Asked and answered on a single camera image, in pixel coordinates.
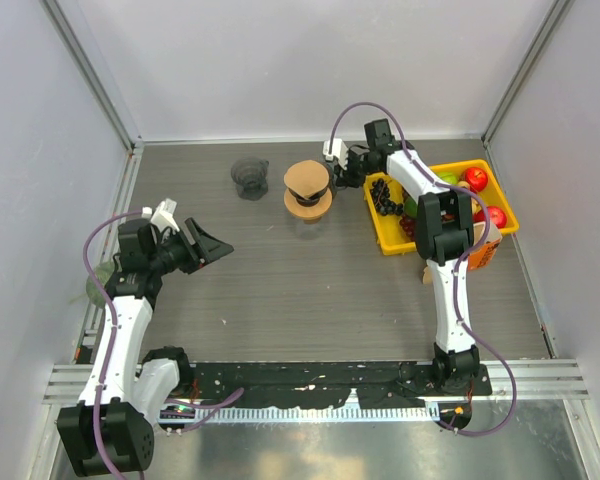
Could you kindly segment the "brown paper coffee filter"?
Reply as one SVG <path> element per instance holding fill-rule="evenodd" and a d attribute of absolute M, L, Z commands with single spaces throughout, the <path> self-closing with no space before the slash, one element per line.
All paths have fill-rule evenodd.
<path fill-rule="evenodd" d="M 284 184 L 303 196 L 309 196 L 329 184 L 327 168 L 315 161 L 305 160 L 293 164 L 284 175 Z"/>

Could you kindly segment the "wooden dripper ring holder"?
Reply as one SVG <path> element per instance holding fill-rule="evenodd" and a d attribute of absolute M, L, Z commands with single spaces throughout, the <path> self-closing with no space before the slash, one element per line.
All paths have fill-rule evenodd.
<path fill-rule="evenodd" d="M 329 189 L 311 205 L 303 205 L 293 192 L 287 189 L 284 193 L 284 205 L 287 211 L 295 218 L 305 223 L 316 223 L 330 210 L 333 195 Z"/>

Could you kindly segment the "grey plastic dripper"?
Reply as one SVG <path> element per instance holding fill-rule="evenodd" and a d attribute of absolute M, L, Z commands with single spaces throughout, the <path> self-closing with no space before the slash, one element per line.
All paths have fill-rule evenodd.
<path fill-rule="evenodd" d="M 257 157 L 238 159 L 231 167 L 231 178 L 241 199 L 257 201 L 268 192 L 269 161 Z"/>

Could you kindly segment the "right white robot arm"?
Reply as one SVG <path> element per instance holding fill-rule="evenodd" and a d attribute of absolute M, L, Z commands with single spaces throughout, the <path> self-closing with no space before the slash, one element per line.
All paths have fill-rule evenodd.
<path fill-rule="evenodd" d="M 365 153 L 351 153 L 342 140 L 330 137 L 323 155 L 351 181 L 384 172 L 417 201 L 416 251 L 429 268 L 436 305 L 432 383 L 454 394 L 478 375 L 480 366 L 476 340 L 467 332 L 468 257 L 474 243 L 470 193 L 443 182 L 410 144 L 399 146 L 386 119 L 366 124 L 365 134 Z"/>

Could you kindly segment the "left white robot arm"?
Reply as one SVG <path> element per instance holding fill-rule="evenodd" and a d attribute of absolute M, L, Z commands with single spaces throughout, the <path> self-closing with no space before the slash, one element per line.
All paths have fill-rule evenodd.
<path fill-rule="evenodd" d="M 154 428 L 169 396 L 186 396 L 194 370 L 180 347 L 141 358 L 163 276 L 192 274 L 231 254 L 233 246 L 205 232 L 193 218 L 179 227 L 169 213 L 117 216 L 119 250 L 107 282 L 96 288 L 105 322 L 93 368 L 74 406 L 60 410 L 57 429 L 79 477 L 144 473 L 154 453 Z"/>

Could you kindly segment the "brown paper filter stack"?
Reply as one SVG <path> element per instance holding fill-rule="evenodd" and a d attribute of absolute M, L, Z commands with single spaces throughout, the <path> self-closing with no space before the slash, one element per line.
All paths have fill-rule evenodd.
<path fill-rule="evenodd" d="M 423 269 L 422 283 L 424 285 L 430 285 L 433 283 L 432 271 L 429 266 L 425 266 Z"/>

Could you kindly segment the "orange filter holder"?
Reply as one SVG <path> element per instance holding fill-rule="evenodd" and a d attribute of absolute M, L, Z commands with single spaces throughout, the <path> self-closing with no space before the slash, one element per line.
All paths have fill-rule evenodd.
<path fill-rule="evenodd" d="M 473 271 L 488 266 L 495 256 L 501 241 L 502 234 L 500 230 L 493 222 L 491 222 L 485 242 L 479 249 L 473 251 L 469 256 L 468 270 Z"/>

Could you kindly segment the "dark grape bunch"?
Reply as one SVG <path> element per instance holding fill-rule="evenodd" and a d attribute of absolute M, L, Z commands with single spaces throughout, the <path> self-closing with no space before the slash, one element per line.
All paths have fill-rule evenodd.
<path fill-rule="evenodd" d="M 370 193 L 373 207 L 378 215 L 403 215 L 404 205 L 402 203 L 396 203 L 391 199 L 388 181 L 384 179 L 378 179 L 373 181 Z"/>

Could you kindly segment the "dark green avocado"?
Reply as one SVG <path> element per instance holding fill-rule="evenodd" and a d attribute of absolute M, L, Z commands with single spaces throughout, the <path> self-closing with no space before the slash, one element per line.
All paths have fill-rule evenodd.
<path fill-rule="evenodd" d="M 410 218 L 416 218 L 417 217 L 417 209 L 418 209 L 418 203 L 417 201 L 410 197 L 409 195 L 404 197 L 404 202 L 403 202 L 403 213 L 410 217 Z"/>

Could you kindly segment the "yellow plastic bin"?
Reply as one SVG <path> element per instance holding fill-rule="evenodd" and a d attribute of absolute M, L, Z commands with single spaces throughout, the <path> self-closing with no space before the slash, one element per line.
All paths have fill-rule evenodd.
<path fill-rule="evenodd" d="M 478 193 L 488 207 L 500 208 L 506 217 L 507 223 L 500 228 L 502 235 L 514 234 L 519 230 L 519 222 L 514 214 L 514 211 L 509 204 L 502 188 L 500 187 L 495 174 L 489 164 L 483 159 L 473 159 L 446 164 L 432 165 L 430 169 L 439 177 L 443 173 L 453 173 L 457 177 L 469 168 L 477 167 L 486 172 L 488 178 L 487 185 L 484 190 Z M 396 215 L 382 216 L 376 211 L 374 200 L 372 199 L 371 190 L 373 183 L 377 180 L 384 180 L 388 183 L 390 199 L 398 202 L 403 199 L 402 187 L 385 173 L 374 173 L 366 177 L 363 185 L 364 198 L 368 205 L 372 223 L 376 231 L 377 244 L 386 256 L 401 255 L 416 251 L 415 242 L 410 240 L 403 228 L 399 225 L 400 221 Z"/>

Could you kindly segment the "red grape bunch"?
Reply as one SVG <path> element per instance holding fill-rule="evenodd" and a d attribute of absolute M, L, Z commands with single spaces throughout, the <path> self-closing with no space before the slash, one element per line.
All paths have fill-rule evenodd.
<path fill-rule="evenodd" d="M 406 238 L 409 241 L 413 241 L 415 239 L 415 219 L 404 215 L 399 220 L 399 225 L 402 228 Z"/>

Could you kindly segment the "green melon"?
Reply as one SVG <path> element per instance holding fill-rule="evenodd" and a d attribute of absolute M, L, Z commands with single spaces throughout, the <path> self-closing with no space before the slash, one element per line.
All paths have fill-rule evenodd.
<path fill-rule="evenodd" d="M 102 287 L 105 287 L 115 272 L 115 262 L 113 260 L 102 262 L 93 268 L 93 272 Z M 92 304 L 100 309 L 105 307 L 106 301 L 91 276 L 87 277 L 85 291 Z"/>

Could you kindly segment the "red apple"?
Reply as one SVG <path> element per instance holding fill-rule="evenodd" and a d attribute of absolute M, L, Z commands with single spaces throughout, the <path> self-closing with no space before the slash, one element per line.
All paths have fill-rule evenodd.
<path fill-rule="evenodd" d="M 469 185 L 469 189 L 480 193 L 489 184 L 489 175 L 480 167 L 469 167 L 462 174 L 462 180 Z"/>
<path fill-rule="evenodd" d="M 505 228 L 508 222 L 506 213 L 497 206 L 488 206 L 486 210 L 480 209 L 474 214 L 473 220 L 477 223 L 491 221 L 498 229 Z"/>

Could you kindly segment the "peach fruit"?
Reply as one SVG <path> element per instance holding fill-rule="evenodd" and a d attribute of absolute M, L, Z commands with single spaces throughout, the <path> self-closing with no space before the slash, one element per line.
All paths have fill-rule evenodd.
<path fill-rule="evenodd" d="M 469 191 L 471 193 L 475 193 L 475 191 L 471 188 L 471 185 L 468 182 L 464 181 L 464 180 L 459 181 L 457 183 L 457 186 L 460 187 L 460 188 L 462 188 L 462 189 L 465 189 L 465 190 L 467 190 L 467 191 Z M 471 197 L 471 208 L 472 208 L 472 213 L 473 214 L 476 214 L 477 212 L 479 212 L 481 210 L 481 206 L 480 206 L 479 201 L 476 200 L 474 197 Z"/>

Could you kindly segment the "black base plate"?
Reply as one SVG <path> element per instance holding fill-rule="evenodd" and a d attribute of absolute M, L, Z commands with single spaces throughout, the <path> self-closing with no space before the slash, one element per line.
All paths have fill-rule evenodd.
<path fill-rule="evenodd" d="M 238 389 L 237 408 L 340 408 L 353 395 L 363 409 L 421 406 L 428 397 L 489 396 L 492 387 L 484 365 L 471 379 L 446 382 L 435 377 L 430 363 L 248 362 L 197 363 L 184 385 L 168 398 L 218 404 Z"/>

